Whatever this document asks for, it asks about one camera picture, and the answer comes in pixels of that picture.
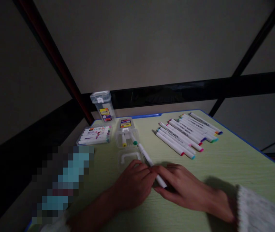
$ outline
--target right hand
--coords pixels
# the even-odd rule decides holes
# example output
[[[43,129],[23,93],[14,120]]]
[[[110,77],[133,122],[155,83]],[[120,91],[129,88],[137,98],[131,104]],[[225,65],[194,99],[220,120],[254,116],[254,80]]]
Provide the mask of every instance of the right hand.
[[[188,209],[213,214],[226,222],[234,221],[227,195],[199,181],[182,165],[152,166],[150,171],[158,173],[176,190],[169,192],[162,187],[154,188],[163,198]]]

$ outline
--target desk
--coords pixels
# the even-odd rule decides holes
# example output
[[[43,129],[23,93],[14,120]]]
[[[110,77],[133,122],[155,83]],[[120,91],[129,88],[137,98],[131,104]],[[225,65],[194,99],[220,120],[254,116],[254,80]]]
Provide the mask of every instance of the desk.
[[[179,156],[151,131],[159,127],[158,122],[165,123],[189,112],[194,112],[223,131],[222,135],[218,135],[217,142],[205,141],[202,145],[204,152],[197,152],[194,160]],[[118,120],[114,124],[113,134]],[[134,125],[139,131],[140,142],[155,164],[178,163],[200,180],[213,176],[232,185],[240,184],[275,203],[275,163],[204,112],[180,111],[164,113],[158,117],[136,118]],[[110,143],[98,144],[94,148],[94,161],[90,164],[89,174],[84,176],[84,187],[80,187],[79,197],[68,209],[72,213],[94,200],[120,174],[117,167],[119,149],[113,137]],[[189,230],[211,231],[207,215],[173,204],[154,190],[141,206],[120,213],[103,229],[161,232]]]

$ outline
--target packaging label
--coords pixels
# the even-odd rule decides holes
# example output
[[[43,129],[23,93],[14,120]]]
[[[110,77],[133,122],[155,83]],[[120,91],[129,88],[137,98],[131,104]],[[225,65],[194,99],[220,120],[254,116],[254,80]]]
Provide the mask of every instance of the packaging label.
[[[120,128],[130,127],[130,126],[131,126],[131,120],[130,119],[121,120]]]
[[[112,120],[112,117],[109,113],[108,108],[100,109],[100,113],[101,113],[104,121],[111,121]]]

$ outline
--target plastic case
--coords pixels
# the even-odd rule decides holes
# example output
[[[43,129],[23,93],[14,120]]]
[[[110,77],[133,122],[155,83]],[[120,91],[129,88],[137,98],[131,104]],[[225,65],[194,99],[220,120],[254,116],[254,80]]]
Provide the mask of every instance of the plastic case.
[[[117,147],[121,149],[118,152],[118,170],[120,172],[123,172],[132,160],[138,159],[143,162],[143,155],[137,147],[138,130],[134,127],[131,117],[119,120],[115,138]]]
[[[115,121],[115,111],[110,91],[94,92],[90,95],[90,99],[95,104],[103,122]]]
[[[99,143],[107,143],[111,141],[112,126],[106,124],[97,124],[91,127],[85,127],[76,141],[77,146],[91,146]],[[92,137],[90,140],[81,142],[81,137]]]

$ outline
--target plastic box lid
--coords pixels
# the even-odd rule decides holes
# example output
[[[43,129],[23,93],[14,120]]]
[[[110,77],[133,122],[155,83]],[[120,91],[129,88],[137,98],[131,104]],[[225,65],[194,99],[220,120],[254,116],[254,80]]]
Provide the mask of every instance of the plastic box lid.
[[[109,90],[101,91],[101,92],[94,92],[90,95],[90,99],[93,104],[97,103],[105,103],[111,101],[111,92]]]

